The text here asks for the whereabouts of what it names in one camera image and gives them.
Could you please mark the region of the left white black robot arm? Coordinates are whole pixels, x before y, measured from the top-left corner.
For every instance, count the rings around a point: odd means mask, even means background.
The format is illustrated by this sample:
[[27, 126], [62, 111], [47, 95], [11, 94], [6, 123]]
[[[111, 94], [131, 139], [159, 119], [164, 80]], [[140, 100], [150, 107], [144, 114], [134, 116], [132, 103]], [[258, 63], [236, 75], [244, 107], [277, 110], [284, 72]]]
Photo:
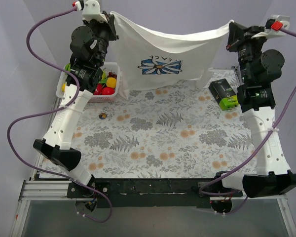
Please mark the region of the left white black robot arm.
[[77, 122], [101, 80], [109, 42], [117, 40], [114, 16], [105, 11], [85, 16], [83, 25], [71, 35], [70, 70], [67, 72], [65, 92], [51, 127], [33, 147], [53, 164], [62, 167], [67, 175], [78, 181], [78, 191], [91, 197], [95, 185], [93, 176], [81, 164], [81, 152], [71, 147]]

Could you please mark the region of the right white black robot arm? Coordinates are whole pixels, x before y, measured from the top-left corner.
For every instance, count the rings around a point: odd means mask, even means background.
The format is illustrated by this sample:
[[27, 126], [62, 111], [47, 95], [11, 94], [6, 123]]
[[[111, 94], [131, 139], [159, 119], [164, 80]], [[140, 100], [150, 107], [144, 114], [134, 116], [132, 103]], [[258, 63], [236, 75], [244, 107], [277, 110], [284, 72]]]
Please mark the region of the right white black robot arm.
[[237, 98], [251, 131], [257, 172], [225, 174], [213, 184], [219, 196], [231, 189], [242, 190], [250, 198], [277, 196], [296, 187], [296, 173], [286, 161], [276, 130], [279, 120], [275, 118], [271, 88], [282, 75], [285, 59], [275, 49], [261, 50], [267, 38], [281, 27], [283, 23], [276, 20], [264, 27], [229, 24], [226, 49], [238, 54], [242, 84], [237, 88]]

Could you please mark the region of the white t-shirt with flower print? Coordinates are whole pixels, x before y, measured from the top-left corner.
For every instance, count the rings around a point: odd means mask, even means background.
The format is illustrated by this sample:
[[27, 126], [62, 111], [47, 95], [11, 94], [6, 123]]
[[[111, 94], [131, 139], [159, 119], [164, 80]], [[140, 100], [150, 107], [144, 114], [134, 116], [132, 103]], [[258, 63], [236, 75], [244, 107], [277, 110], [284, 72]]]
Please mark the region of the white t-shirt with flower print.
[[118, 94], [128, 98], [132, 90], [154, 90], [180, 80], [195, 80], [203, 87], [213, 75], [212, 61], [229, 25], [187, 35], [154, 31], [112, 11], [119, 36], [111, 43], [120, 74]]

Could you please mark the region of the small round brooch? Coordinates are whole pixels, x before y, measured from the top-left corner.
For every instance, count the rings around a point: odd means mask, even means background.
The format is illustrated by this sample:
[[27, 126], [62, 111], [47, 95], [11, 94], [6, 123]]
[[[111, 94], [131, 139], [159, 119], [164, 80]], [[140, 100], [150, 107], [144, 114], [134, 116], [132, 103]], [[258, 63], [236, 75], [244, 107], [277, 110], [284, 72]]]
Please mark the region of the small round brooch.
[[100, 119], [105, 119], [106, 117], [107, 117], [107, 114], [105, 114], [105, 113], [99, 114]]

